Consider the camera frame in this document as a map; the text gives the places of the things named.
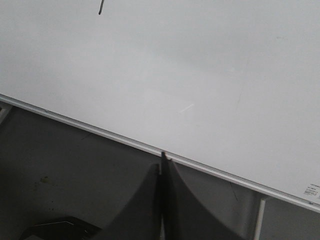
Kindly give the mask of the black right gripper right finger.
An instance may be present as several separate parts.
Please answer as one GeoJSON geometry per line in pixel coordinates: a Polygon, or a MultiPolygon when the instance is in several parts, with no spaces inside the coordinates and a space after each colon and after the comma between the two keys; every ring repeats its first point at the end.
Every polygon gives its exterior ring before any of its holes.
{"type": "Polygon", "coordinates": [[[177,165],[161,153],[161,212],[166,240],[241,240],[187,186],[177,165]]]}

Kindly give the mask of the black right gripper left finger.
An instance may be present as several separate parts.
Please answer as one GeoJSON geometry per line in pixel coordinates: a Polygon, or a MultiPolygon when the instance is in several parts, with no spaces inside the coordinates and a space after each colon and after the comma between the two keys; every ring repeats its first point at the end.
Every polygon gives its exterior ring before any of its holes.
{"type": "Polygon", "coordinates": [[[95,240],[158,240],[161,234],[160,166],[150,166],[142,183],[120,213],[95,240]]]}

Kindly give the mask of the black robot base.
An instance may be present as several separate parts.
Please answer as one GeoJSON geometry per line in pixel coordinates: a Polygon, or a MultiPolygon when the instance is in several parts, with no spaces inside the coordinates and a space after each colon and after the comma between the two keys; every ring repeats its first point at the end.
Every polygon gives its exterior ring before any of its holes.
{"type": "Polygon", "coordinates": [[[88,240],[102,229],[73,216],[59,217],[32,225],[20,235],[20,240],[34,236],[39,240],[88,240]]]}

